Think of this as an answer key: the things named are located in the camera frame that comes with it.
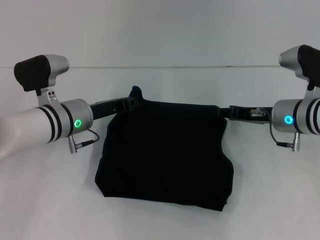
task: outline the white backdrop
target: white backdrop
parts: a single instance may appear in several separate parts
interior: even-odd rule
[[[271,66],[296,45],[320,48],[318,6],[315,0],[3,0],[0,117],[37,105],[12,67],[39,54],[70,61],[57,79],[60,101],[125,97],[134,85],[149,100],[220,107],[302,98],[307,83]],[[145,68],[176,66],[189,68]],[[234,165],[233,192],[217,212],[104,198],[94,177],[111,119],[95,121],[102,140],[75,155],[62,139],[0,162],[0,239],[320,238],[319,137],[302,136],[300,153],[293,153],[275,146],[269,126],[229,121],[222,147]]]

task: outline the black fabric bag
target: black fabric bag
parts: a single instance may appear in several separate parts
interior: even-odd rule
[[[227,125],[210,105],[144,100],[107,128],[95,183],[105,197],[195,205],[222,211],[234,169],[222,151]]]

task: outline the black stripe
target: black stripe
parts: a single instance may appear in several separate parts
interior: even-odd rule
[[[52,106],[50,106],[48,104],[43,105],[43,106],[50,109],[50,111],[53,113],[53,115],[56,118],[56,122],[58,123],[58,135],[56,136],[56,139],[54,141],[57,141],[61,137],[61,132],[62,132],[62,125],[61,125],[60,117],[59,117],[58,113],[56,112],[56,110]]]
[[[293,115],[292,115],[292,117],[293,117],[293,126],[295,127],[295,130],[296,130],[298,133],[300,133],[300,134],[302,134],[302,131],[300,131],[300,129],[299,129],[299,127],[298,127],[298,124],[297,124],[297,111],[298,111],[298,107],[299,107],[299,105],[300,105],[301,102],[302,102],[302,99],[299,100],[299,101],[296,103],[296,105],[295,105],[295,107],[294,107],[294,109],[293,109]]]
[[[317,114],[318,114],[319,106],[320,106],[320,101],[318,101],[316,103],[315,108],[314,108],[314,112],[313,112],[313,124],[314,124],[315,130],[318,132],[318,134],[320,134],[320,129],[318,127],[318,121],[317,121]]]
[[[315,101],[317,101],[318,99],[319,99],[319,98],[313,99],[313,100],[309,103],[308,107],[306,108],[306,114],[305,114],[305,123],[306,123],[306,126],[308,127],[309,131],[310,131],[312,134],[314,134],[314,135],[317,135],[317,134],[316,134],[315,131],[312,129],[311,124],[310,124],[310,111],[311,111],[312,105],[313,105],[313,104],[315,103]]]
[[[45,115],[48,117],[48,119],[49,119],[49,122],[50,122],[50,125],[51,125],[51,138],[50,138],[50,140],[47,142],[47,144],[48,144],[48,143],[51,143],[52,140],[53,140],[54,137],[55,137],[55,134],[56,134],[56,127],[55,127],[54,120],[52,119],[52,116],[50,115],[50,113],[49,113],[46,109],[44,109],[44,108],[42,108],[42,107],[36,107],[36,109],[41,109],[41,110],[45,113]]]
[[[71,115],[71,112],[69,111],[69,108],[67,108],[66,105],[64,105],[62,103],[61,103],[61,106],[66,111],[66,114],[68,114],[68,117],[69,117],[69,120],[70,120],[70,131],[69,131],[68,136],[66,136],[66,137],[69,137],[72,134],[73,130],[74,130],[74,119],[72,118],[72,115]]]

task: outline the black cloth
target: black cloth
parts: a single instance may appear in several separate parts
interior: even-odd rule
[[[194,205],[222,211],[234,169],[222,151],[219,108],[144,100],[107,128],[95,182],[105,197]]]

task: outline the led light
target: led light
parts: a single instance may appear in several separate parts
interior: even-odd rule
[[[292,118],[292,116],[285,116],[284,122],[286,124],[292,124],[294,122],[294,119]]]
[[[76,128],[78,128],[78,127],[81,126],[81,121],[80,121],[80,119],[75,120],[74,126],[75,126]]]

